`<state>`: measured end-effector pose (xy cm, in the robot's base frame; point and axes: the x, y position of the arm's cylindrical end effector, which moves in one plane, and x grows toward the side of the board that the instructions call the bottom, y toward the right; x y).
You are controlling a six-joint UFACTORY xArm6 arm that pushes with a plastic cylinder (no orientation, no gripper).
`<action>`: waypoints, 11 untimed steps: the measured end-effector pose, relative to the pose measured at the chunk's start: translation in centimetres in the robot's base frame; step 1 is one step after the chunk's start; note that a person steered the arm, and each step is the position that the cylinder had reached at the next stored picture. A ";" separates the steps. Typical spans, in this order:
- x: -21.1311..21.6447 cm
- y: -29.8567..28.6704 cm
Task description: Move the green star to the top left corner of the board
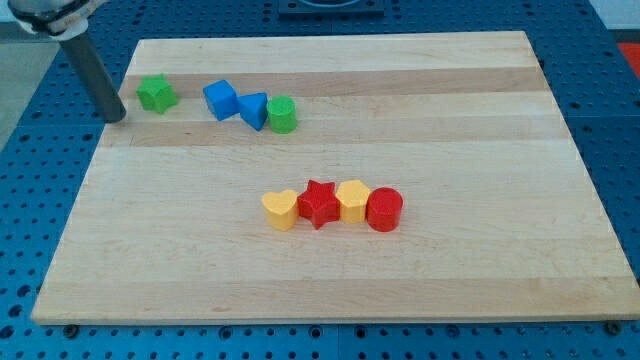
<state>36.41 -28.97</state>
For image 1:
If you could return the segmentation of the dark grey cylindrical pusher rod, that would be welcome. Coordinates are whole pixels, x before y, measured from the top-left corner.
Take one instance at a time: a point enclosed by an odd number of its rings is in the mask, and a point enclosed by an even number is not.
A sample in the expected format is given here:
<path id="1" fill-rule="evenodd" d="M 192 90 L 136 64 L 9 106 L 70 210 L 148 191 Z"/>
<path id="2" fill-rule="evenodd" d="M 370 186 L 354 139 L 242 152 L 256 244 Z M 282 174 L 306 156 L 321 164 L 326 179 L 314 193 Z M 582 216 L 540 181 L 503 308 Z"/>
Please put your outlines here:
<path id="1" fill-rule="evenodd" d="M 123 120 L 126 109 L 89 34 L 83 32 L 60 45 L 102 120 Z"/>

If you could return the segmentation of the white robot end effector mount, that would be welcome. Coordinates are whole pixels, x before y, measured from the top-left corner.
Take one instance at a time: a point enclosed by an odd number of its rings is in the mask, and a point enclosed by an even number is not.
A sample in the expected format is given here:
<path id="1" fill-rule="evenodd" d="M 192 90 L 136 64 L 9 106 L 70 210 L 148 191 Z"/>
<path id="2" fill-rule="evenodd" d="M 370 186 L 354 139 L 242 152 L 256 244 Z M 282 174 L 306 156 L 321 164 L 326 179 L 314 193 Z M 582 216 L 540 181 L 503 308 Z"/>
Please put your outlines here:
<path id="1" fill-rule="evenodd" d="M 8 8 L 28 33 L 72 39 L 88 29 L 88 18 L 107 0 L 9 0 Z"/>

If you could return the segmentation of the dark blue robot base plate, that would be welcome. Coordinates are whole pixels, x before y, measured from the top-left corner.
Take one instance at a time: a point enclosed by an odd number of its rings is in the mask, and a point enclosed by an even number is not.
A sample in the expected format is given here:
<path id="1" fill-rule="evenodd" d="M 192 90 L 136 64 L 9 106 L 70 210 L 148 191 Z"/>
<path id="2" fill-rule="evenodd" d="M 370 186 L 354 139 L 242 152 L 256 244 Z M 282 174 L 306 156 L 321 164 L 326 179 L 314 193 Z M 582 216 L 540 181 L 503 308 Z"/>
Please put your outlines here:
<path id="1" fill-rule="evenodd" d="M 277 0 L 280 18 L 302 16 L 383 15 L 385 0 Z"/>

